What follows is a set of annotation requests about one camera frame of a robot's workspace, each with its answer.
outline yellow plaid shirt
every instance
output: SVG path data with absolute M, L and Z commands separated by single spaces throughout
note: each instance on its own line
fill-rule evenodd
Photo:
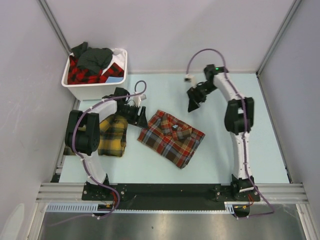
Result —
M 122 157 L 127 145 L 128 122 L 120 115 L 110 115 L 100 123 L 99 155 Z M 70 147 L 66 146 L 64 155 L 75 155 Z

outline red plaid shirt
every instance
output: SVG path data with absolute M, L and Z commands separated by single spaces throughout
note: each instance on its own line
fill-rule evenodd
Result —
M 102 69 L 99 74 L 92 75 L 89 69 L 80 69 L 77 67 L 78 59 L 69 56 L 70 67 L 68 72 L 68 84 L 104 84 L 108 77 L 123 77 L 125 72 L 115 62 L 102 75 Z
M 141 130 L 138 141 L 183 169 L 194 155 L 205 134 L 176 117 L 158 110 Z

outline laundry basket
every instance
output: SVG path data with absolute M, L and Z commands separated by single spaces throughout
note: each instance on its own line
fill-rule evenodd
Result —
M 101 99 L 106 95 L 113 94 L 115 92 L 116 87 L 126 88 L 127 87 L 127 74 L 128 74 L 128 53 L 125 49 L 115 48 L 111 49 L 114 54 L 119 51 L 123 51 L 125 56 L 125 63 L 124 63 L 124 75 L 123 78 L 119 77 L 114 81 L 107 80 L 106 83 L 93 83 L 93 84 L 68 84 L 68 72 L 70 67 L 70 60 L 69 57 L 66 61 L 66 65 L 64 68 L 61 84 L 65 88 L 69 89 L 70 92 L 80 101 L 82 100 L 97 100 Z

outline dark green garment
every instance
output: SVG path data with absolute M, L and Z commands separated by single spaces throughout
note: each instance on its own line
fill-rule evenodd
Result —
M 81 54 L 83 54 L 85 51 L 87 51 L 87 48 L 88 48 L 88 43 L 86 41 L 84 41 L 79 46 L 75 46 L 71 50 L 72 50 L 72 52 L 74 54 L 74 57 L 76 59 L 79 59 Z
M 78 59 L 76 66 L 80 69 L 89 69 L 93 75 L 99 74 L 110 64 L 113 52 L 109 48 L 91 48 L 87 42 L 72 48 L 75 58 Z

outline black mounting plate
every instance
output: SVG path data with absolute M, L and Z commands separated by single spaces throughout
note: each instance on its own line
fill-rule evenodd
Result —
M 234 196 L 230 185 L 221 184 L 147 184 L 118 183 L 110 185 L 120 195 L 120 210 L 212 211 L 224 210 L 224 202 L 248 202 L 248 194 L 255 202 L 260 197 L 253 191 Z M 109 190 L 86 183 L 84 201 L 112 201 Z

